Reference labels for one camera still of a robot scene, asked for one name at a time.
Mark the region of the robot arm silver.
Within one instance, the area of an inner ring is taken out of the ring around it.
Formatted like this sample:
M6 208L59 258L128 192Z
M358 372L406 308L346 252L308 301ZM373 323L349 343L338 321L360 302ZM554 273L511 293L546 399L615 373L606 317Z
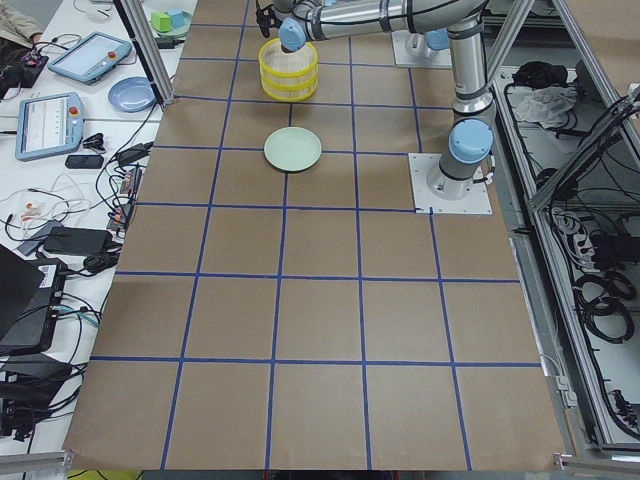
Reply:
M455 122L478 120L490 126L495 117L489 91L482 32L484 1L274 1L255 4L264 37L278 31L286 52L308 42L379 32L426 34L444 29L451 50L455 82Z

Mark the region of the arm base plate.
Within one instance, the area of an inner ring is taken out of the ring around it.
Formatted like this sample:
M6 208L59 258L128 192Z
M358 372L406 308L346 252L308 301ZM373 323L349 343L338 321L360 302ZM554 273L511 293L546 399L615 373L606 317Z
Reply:
M478 166L470 179L458 181L440 170L440 154L409 153L414 211L421 214L491 215L488 187Z
M396 31L392 33L392 44L397 67L429 69L452 67L449 37L445 29L425 34Z

